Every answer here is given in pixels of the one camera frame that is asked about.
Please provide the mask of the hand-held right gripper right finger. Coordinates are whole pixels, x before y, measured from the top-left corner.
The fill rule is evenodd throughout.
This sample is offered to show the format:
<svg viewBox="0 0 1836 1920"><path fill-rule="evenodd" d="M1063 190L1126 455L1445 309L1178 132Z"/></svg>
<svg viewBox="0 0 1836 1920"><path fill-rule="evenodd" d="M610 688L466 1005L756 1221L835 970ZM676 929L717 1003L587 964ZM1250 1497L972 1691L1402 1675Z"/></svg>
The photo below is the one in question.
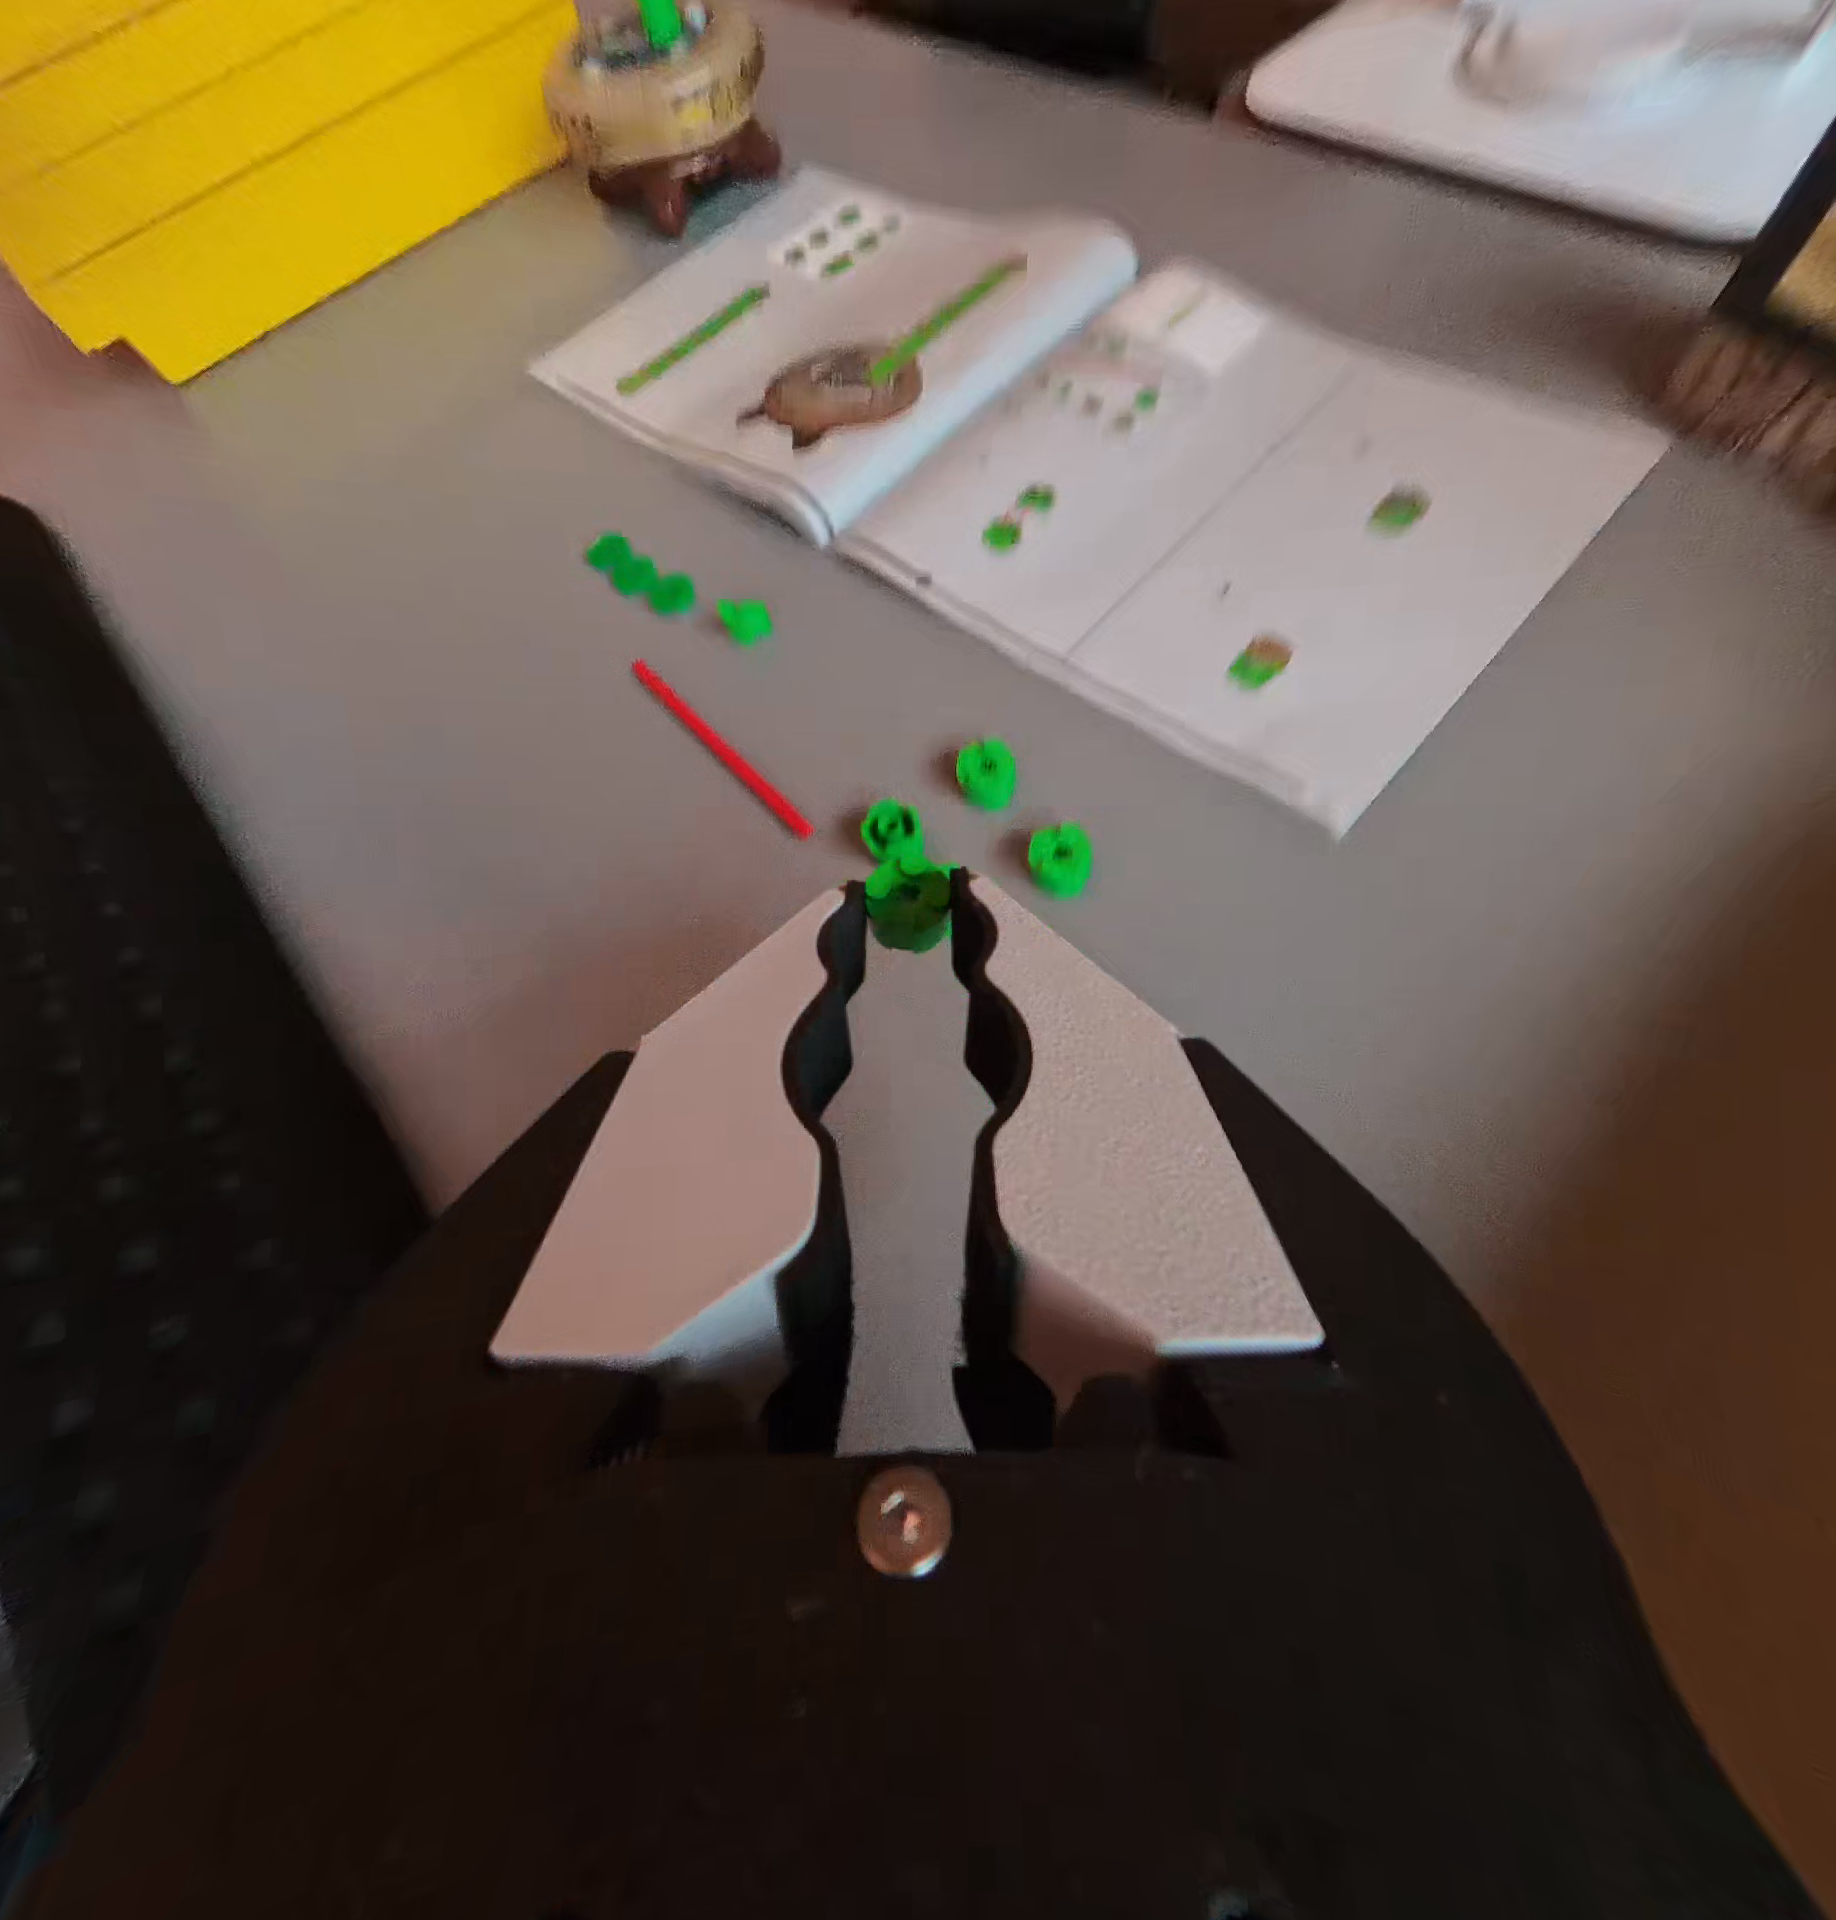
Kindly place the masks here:
<svg viewBox="0 0 1836 1920"><path fill-rule="evenodd" d="M951 881L972 1158L952 1396L1036 1453L1097 1380L1306 1357L1322 1320L1184 1034L988 877Z"/></svg>

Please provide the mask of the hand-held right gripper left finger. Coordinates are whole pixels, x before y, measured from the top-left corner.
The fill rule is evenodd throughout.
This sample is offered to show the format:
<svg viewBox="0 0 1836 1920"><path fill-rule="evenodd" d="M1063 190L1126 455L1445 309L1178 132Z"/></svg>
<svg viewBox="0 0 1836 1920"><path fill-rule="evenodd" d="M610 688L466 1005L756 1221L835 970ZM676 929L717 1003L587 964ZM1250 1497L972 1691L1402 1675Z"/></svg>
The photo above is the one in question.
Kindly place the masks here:
<svg viewBox="0 0 1836 1920"><path fill-rule="evenodd" d="M775 1453L835 1453L854 1298L827 1109L865 949L860 885L825 891L642 1038L495 1364L702 1384Z"/></svg>

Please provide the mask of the toy bamboo stalk in tan pot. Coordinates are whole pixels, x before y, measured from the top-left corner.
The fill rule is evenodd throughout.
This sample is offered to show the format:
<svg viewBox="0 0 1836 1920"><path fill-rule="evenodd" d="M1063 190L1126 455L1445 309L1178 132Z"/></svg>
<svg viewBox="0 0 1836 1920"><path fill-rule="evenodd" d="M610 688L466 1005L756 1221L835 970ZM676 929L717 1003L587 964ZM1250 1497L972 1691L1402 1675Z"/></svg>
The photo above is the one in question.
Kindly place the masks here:
<svg viewBox="0 0 1836 1920"><path fill-rule="evenodd" d="M676 239L695 196L780 176L756 111L764 41L747 4L578 1L574 20L543 103L598 203Z"/></svg>

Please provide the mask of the building instruction booklet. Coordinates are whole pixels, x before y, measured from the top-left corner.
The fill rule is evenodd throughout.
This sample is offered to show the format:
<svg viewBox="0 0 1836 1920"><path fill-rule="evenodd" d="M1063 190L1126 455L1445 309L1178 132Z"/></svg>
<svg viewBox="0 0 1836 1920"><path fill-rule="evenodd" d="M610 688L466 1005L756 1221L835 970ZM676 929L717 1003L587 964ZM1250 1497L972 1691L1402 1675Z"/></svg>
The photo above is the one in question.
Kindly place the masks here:
<svg viewBox="0 0 1836 1920"><path fill-rule="evenodd" d="M1090 215L802 169L549 391L1341 838L1666 449Z"/></svg>

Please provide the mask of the black toy set box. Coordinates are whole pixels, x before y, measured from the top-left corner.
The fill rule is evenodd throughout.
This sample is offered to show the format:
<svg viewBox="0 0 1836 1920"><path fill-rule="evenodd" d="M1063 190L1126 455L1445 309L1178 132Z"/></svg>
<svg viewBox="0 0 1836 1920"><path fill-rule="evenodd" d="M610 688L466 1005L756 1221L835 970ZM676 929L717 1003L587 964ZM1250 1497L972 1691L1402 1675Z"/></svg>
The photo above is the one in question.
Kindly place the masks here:
<svg viewBox="0 0 1836 1920"><path fill-rule="evenodd" d="M1659 394L1682 434L1836 522L1836 117Z"/></svg>

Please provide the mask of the thin red toy rod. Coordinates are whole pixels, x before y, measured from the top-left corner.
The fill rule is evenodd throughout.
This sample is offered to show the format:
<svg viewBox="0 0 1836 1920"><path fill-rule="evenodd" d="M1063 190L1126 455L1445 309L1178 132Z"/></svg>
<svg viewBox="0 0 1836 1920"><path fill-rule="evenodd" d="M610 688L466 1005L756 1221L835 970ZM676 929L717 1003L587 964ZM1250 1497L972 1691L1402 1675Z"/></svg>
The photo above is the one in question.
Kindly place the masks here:
<svg viewBox="0 0 1836 1920"><path fill-rule="evenodd" d="M781 786L768 779L762 769L714 725L695 711L647 660L629 663L632 680L645 695L702 749L720 765L764 813L795 839L807 841L816 826L810 815L791 801Z"/></svg>

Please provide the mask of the grey desk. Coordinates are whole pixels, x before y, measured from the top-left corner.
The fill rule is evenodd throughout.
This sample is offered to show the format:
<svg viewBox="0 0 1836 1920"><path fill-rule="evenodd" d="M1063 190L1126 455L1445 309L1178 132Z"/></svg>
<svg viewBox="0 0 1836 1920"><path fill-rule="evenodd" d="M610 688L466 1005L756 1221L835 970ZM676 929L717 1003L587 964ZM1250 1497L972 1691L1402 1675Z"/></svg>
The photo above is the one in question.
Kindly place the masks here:
<svg viewBox="0 0 1836 1920"><path fill-rule="evenodd" d="M36 1911L1836 1916L1836 522L1670 443L1334 839L530 376L676 255L550 171L182 390L0 268L0 494L444 1203ZM865 921L835 1453L495 1364L628 1056L881 796L1184 1034L1317 1355L979 1453L991 1103L951 931Z"/></svg>

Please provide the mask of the yellow plastic parts bin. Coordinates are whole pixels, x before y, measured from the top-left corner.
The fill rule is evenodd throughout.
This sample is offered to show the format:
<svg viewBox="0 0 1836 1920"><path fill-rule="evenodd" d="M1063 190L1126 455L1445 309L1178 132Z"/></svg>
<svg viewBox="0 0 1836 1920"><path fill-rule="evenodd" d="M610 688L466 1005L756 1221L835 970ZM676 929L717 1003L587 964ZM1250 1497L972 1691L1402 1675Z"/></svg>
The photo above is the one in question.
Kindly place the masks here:
<svg viewBox="0 0 1836 1920"><path fill-rule="evenodd" d="M182 385L564 155L559 1L0 1L0 261Z"/></svg>

